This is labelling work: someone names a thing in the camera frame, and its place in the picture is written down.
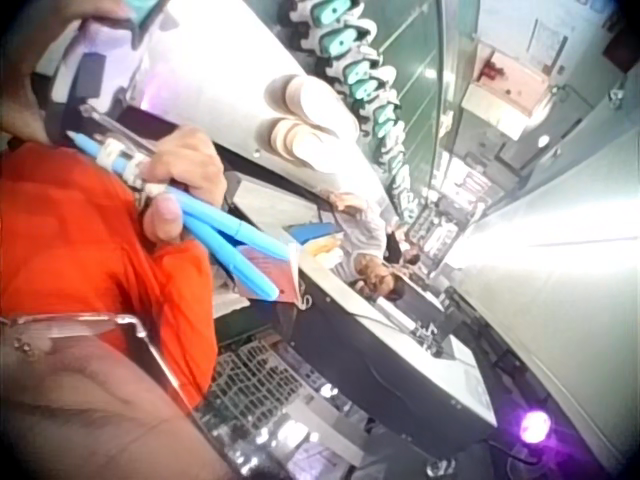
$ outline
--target orange shirt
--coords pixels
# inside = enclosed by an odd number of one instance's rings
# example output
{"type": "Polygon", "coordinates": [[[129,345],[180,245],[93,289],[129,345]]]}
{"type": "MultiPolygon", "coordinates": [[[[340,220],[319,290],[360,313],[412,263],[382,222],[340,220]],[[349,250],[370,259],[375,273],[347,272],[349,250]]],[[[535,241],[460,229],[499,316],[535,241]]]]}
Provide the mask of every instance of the orange shirt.
{"type": "MultiPolygon", "coordinates": [[[[131,192],[86,157],[25,144],[0,159],[1,316],[136,315],[193,407],[217,356],[212,292],[206,250],[195,240],[154,249],[131,192]]],[[[109,343],[125,348],[120,333],[109,343]]]]}

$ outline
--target metal grate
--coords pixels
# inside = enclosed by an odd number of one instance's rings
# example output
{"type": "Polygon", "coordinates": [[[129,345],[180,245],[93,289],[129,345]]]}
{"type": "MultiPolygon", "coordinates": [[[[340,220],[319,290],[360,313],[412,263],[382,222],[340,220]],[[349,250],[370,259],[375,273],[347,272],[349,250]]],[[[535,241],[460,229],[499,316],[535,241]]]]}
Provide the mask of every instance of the metal grate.
{"type": "Polygon", "coordinates": [[[218,358],[209,398],[226,412],[223,423],[240,422],[255,434],[305,391],[289,367],[266,344],[256,341],[218,358]]]}

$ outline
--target purple light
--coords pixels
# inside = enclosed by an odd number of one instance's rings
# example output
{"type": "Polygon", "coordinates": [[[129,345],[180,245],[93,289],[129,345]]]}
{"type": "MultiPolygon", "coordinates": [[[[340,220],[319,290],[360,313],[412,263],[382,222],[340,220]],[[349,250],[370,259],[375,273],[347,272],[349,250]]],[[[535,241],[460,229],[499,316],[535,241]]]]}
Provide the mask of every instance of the purple light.
{"type": "Polygon", "coordinates": [[[520,438],[525,443],[540,443],[551,430],[551,418],[542,410],[527,413],[520,424],[520,438]]]}

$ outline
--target cable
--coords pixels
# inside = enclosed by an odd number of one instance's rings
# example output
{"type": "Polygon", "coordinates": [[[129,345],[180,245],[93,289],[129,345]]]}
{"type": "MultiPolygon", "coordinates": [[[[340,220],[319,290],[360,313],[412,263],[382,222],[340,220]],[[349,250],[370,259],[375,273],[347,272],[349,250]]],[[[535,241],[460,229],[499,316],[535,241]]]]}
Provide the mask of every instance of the cable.
{"type": "Polygon", "coordinates": [[[517,462],[522,463],[523,465],[527,465],[529,467],[535,467],[537,465],[540,465],[540,460],[527,460],[526,458],[522,458],[519,457],[517,455],[514,455],[513,453],[511,453],[510,451],[508,451],[506,448],[504,448],[502,445],[499,445],[491,440],[488,439],[484,439],[482,440],[482,442],[486,443],[487,445],[495,448],[496,450],[499,450],[500,452],[504,453],[507,457],[511,458],[512,460],[515,460],[517,462]]]}

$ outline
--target white wall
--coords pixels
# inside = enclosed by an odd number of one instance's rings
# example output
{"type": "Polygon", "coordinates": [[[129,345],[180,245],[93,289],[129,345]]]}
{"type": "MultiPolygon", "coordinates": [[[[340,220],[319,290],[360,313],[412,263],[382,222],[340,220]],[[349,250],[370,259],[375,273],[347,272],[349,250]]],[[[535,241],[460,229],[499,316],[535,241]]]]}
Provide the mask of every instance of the white wall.
{"type": "MultiPolygon", "coordinates": [[[[598,13],[576,0],[482,0],[478,37],[507,55],[540,67],[540,52],[532,46],[536,20],[568,37],[567,44],[551,74],[553,84],[571,84],[592,104],[597,104],[605,92],[622,77],[602,52],[612,35],[602,28],[611,9],[598,13]]],[[[555,46],[553,35],[543,38],[555,46]]]]}
{"type": "Polygon", "coordinates": [[[640,441],[639,145],[636,126],[475,225],[446,259],[611,472],[640,441]]]}

